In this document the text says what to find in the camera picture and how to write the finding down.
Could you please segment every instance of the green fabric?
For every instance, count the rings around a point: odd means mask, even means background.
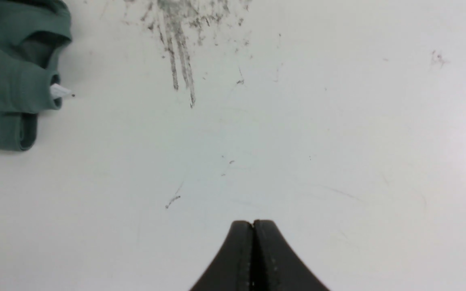
[[[71,16],[60,0],[0,0],[0,150],[26,151],[37,114],[58,110],[60,51],[70,43]]]

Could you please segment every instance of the green cloth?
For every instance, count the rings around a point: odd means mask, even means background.
[[[0,150],[26,151],[37,114],[60,109],[60,51],[70,43],[71,15],[60,0],[0,0]]]

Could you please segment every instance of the scribble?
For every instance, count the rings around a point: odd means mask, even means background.
[[[242,70],[240,70],[240,67],[238,67],[238,72],[240,72],[240,77],[242,77],[242,80],[237,81],[237,85],[244,85],[244,75],[242,75]]]
[[[325,185],[318,185],[318,186],[320,186],[320,187],[322,187],[322,188],[325,188],[325,189],[327,189],[327,190],[331,190],[331,191],[333,191],[333,192],[335,192],[335,193],[342,194],[342,195],[344,195],[344,196],[346,196],[346,197],[350,197],[351,199],[355,199],[355,200],[357,200],[357,201],[363,202],[361,199],[359,199],[359,198],[357,198],[357,197],[355,197],[355,196],[353,196],[353,195],[351,195],[351,194],[349,194],[349,193],[343,192],[343,191],[341,191],[341,190],[337,190],[336,188],[332,188],[332,187],[325,186]]]
[[[273,80],[274,83],[278,83],[280,81],[280,69],[283,67],[283,63],[276,66],[276,79]]]
[[[446,59],[443,58],[442,52],[437,52],[436,50],[433,50],[431,53],[431,66],[434,66],[436,64],[440,64],[440,69],[443,68],[445,64],[450,63]]]
[[[384,180],[384,182],[386,183],[387,186],[390,186],[390,181],[388,181],[388,179],[386,178],[386,176],[384,175],[384,173],[381,173],[382,175],[382,180]]]
[[[168,209],[170,207],[170,205],[172,205],[172,203],[174,203],[174,201],[176,201],[177,199],[180,199],[181,196],[178,196],[177,194],[179,193],[179,191],[181,190],[181,188],[183,188],[183,185],[184,185],[184,181],[181,182],[181,184],[179,185],[179,188],[177,188],[177,191],[176,193],[174,194],[174,197],[172,199],[170,199],[170,202],[165,205],[165,208]]]
[[[139,242],[140,242],[140,238],[141,238],[141,227],[142,227],[142,224],[143,224],[143,212],[140,213],[139,215],[139,223],[138,223],[138,228],[136,230],[136,245],[139,245]]]
[[[339,230],[339,232],[344,236],[344,238],[346,238],[347,241],[350,241],[348,236],[342,230]]]
[[[104,17],[104,14],[105,14],[105,11],[107,10],[107,6],[109,6],[109,2],[105,2],[105,6],[104,6],[104,9],[102,10],[102,13],[100,14],[100,19],[102,19],[102,17]]]
[[[240,27],[244,23],[245,11],[251,4],[251,0],[124,0],[126,12],[131,5],[144,5],[144,13],[136,22],[123,21],[127,25],[141,25],[144,31],[159,34],[159,41],[163,44],[165,52],[161,57],[168,55],[170,70],[172,72],[172,84],[174,90],[179,90],[178,76],[182,76],[186,88],[190,94],[190,107],[196,104],[196,88],[191,63],[191,49],[202,46],[207,34],[212,38],[215,46],[218,46],[218,37],[226,37],[227,42],[232,41],[235,34],[224,33],[225,27]],[[249,39],[244,38],[244,46],[249,45]],[[242,47],[233,47],[239,51]]]
[[[424,194],[420,193],[422,200],[424,201],[424,212],[427,212],[427,199]]]
[[[235,163],[235,160],[230,160],[226,166],[226,168],[224,169],[224,171],[222,171],[222,173],[220,174],[221,177],[224,177],[227,173],[227,171],[229,170],[229,168],[231,167],[232,164]]]

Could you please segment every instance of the black robotic claw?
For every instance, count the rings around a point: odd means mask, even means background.
[[[273,221],[234,221],[191,291],[328,291],[289,247]]]

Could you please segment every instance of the white surface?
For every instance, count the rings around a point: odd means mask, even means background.
[[[144,1],[67,3],[76,98],[0,152],[0,291],[185,291],[258,218],[332,291],[466,290],[466,1],[254,0],[249,46],[191,48],[194,109]]]

